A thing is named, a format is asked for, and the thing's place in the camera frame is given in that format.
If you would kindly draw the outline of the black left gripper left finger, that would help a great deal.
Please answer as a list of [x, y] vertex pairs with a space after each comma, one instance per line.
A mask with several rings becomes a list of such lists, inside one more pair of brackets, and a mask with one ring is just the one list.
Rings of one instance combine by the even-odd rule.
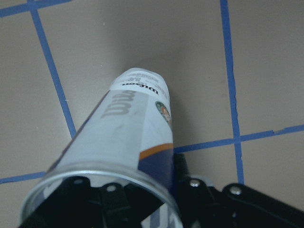
[[23, 228], [141, 228], [163, 205], [154, 194], [128, 183], [92, 187], [87, 177], [65, 179], [22, 223]]

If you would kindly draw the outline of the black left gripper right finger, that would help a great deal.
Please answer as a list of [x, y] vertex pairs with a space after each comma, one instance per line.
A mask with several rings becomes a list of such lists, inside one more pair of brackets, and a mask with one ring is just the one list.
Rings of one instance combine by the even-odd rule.
[[218, 206], [210, 188], [200, 178], [190, 175], [185, 156], [174, 155], [177, 178], [177, 204], [185, 228], [216, 227]]

